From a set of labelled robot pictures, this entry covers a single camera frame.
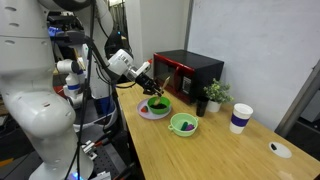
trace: paper cup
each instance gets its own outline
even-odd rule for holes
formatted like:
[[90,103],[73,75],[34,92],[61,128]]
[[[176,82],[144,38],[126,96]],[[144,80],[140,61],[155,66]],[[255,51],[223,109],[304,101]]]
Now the paper cup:
[[252,113],[253,109],[250,106],[242,103],[235,104],[230,122],[230,131],[235,134],[241,134]]

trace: potted plant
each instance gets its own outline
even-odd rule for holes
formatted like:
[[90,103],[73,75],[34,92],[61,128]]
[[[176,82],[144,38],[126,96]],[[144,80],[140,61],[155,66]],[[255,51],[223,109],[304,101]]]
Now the potted plant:
[[213,79],[213,83],[203,88],[209,99],[207,110],[210,112],[218,112],[222,103],[233,101],[233,97],[229,95],[229,84],[222,84],[221,81]]

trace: white wall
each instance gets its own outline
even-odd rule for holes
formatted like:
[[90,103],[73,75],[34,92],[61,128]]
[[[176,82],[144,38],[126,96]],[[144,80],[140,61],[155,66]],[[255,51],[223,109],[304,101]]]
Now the white wall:
[[195,0],[188,50],[225,62],[236,102],[274,130],[320,58],[318,0]]
[[141,66],[155,52],[184,48],[188,8],[189,0],[126,1],[135,65]]

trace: plant pot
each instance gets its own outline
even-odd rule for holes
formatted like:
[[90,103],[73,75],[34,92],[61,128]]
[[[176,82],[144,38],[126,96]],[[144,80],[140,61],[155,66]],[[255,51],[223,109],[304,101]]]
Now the plant pot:
[[210,112],[218,112],[220,110],[221,107],[221,103],[217,103],[214,101],[209,101],[208,102],[208,106],[207,106],[207,110]]

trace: wooden table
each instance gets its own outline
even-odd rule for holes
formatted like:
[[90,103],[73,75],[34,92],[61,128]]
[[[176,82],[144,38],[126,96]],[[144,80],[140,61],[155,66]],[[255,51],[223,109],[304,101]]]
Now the wooden table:
[[[300,180],[314,179],[320,173],[319,161],[254,119],[242,134],[230,132],[231,105],[223,105],[218,113],[206,112],[191,137],[179,137],[168,130],[170,118],[180,112],[196,116],[195,105],[186,105],[165,92],[172,111],[165,118],[148,120],[136,110],[140,101],[150,98],[142,94],[140,86],[117,92],[146,179]],[[271,152],[271,141],[287,146],[292,157],[285,159]]]

